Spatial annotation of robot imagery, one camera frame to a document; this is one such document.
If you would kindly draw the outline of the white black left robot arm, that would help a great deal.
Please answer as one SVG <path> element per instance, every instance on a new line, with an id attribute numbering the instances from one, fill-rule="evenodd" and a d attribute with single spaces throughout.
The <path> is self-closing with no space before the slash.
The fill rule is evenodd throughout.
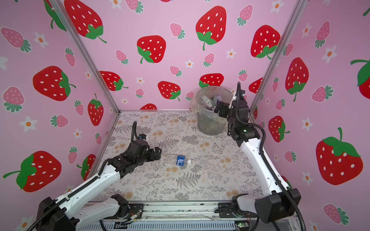
<path id="1" fill-rule="evenodd" d="M 80 231 L 84 227 L 105 218 L 128 218 L 129 203 L 120 194 L 108 200 L 86 207 L 85 205 L 111 184 L 120 181 L 145 162 L 161 158 L 161 149 L 137 148 L 131 152 L 104 161 L 98 173 L 57 199 L 44 199 L 38 209 L 36 221 L 30 231 Z"/>

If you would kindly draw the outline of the crushed clear bottle white cap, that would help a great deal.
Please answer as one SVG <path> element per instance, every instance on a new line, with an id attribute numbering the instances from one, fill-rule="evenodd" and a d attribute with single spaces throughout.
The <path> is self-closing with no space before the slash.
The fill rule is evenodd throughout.
<path id="1" fill-rule="evenodd" d="M 221 94 L 217 94 L 215 95 L 213 98 L 212 98 L 213 102 L 215 104 L 217 104 L 218 102 L 221 102 L 222 101 L 222 95 Z"/>

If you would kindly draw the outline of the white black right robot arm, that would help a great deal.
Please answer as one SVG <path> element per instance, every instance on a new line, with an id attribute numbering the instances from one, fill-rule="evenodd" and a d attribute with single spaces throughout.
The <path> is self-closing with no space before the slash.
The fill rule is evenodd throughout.
<path id="1" fill-rule="evenodd" d="M 246 101 L 234 100 L 230 104 L 218 102 L 214 112 L 226 118 L 227 134 L 247 156 L 263 192 L 262 197 L 248 194 L 234 196 L 231 202 L 233 213 L 239 216 L 253 213 L 264 223 L 297 215 L 301 230 L 305 230 L 305 222 L 298 208 L 301 194 L 286 183 L 265 154 L 265 130 L 260 125 L 248 122 Z"/>

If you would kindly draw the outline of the clear bottle blue label white cap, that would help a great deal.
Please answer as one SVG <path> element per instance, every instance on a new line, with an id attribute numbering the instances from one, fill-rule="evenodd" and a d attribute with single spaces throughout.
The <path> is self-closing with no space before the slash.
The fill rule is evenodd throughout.
<path id="1" fill-rule="evenodd" d="M 189 159 L 183 155 L 175 155 L 175 154 L 166 154 L 164 156 L 164 161 L 167 164 L 175 164 L 179 167 L 185 167 L 187 165 L 192 164 L 193 160 Z"/>

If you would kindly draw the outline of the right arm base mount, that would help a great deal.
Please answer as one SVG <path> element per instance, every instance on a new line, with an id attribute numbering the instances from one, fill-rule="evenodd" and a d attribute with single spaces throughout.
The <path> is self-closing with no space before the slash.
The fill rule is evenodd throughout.
<path id="1" fill-rule="evenodd" d="M 218 203 L 214 213 L 220 218 L 256 218 L 255 197 L 248 193 L 233 196 L 231 201 Z"/>

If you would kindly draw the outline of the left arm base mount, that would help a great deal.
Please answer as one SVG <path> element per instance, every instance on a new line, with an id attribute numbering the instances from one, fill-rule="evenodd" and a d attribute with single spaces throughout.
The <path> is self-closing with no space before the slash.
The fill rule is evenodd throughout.
<path id="1" fill-rule="evenodd" d="M 130 204 L 122 195 L 115 194 L 111 196 L 115 202 L 118 203 L 117 212 L 105 219 L 125 219 L 133 221 L 135 219 L 141 219 L 144 210 L 144 204 Z"/>

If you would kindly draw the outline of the clear square bottle green label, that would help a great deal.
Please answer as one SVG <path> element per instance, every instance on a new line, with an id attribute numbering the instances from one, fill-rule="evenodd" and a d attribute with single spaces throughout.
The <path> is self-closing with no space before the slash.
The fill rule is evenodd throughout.
<path id="1" fill-rule="evenodd" d="M 201 97 L 201 99 L 202 99 L 202 103 L 205 107 L 212 107 L 213 106 L 213 101 L 207 95 L 203 95 Z"/>

